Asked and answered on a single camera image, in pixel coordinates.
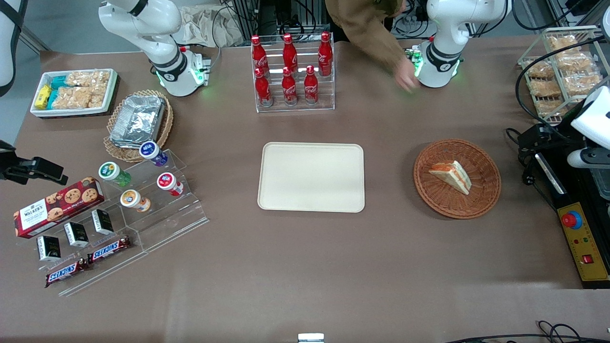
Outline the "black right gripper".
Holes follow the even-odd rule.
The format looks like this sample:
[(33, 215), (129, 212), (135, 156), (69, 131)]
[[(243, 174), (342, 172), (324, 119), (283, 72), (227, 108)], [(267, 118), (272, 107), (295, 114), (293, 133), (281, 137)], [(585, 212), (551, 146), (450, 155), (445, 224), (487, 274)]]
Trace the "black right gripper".
[(0, 141), (0, 178), (17, 184), (26, 184), (30, 179), (42, 179), (59, 185), (67, 185), (68, 176), (64, 168), (44, 158), (20, 158), (16, 148)]

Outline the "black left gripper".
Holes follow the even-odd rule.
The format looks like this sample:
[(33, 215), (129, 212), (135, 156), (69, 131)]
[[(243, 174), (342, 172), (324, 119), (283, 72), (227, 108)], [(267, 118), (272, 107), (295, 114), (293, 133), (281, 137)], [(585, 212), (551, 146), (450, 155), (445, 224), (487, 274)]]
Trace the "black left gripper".
[(577, 141), (561, 134), (548, 124), (536, 124), (517, 137), (519, 150), (553, 149), (575, 145)]

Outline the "person's bare hand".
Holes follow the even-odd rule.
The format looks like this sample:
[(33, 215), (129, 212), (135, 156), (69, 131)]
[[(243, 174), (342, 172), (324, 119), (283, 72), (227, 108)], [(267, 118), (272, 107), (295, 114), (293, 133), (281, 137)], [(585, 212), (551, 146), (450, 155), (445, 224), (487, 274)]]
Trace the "person's bare hand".
[(415, 76), (415, 66), (407, 57), (402, 57), (394, 67), (396, 84), (407, 92), (419, 87), (420, 82)]

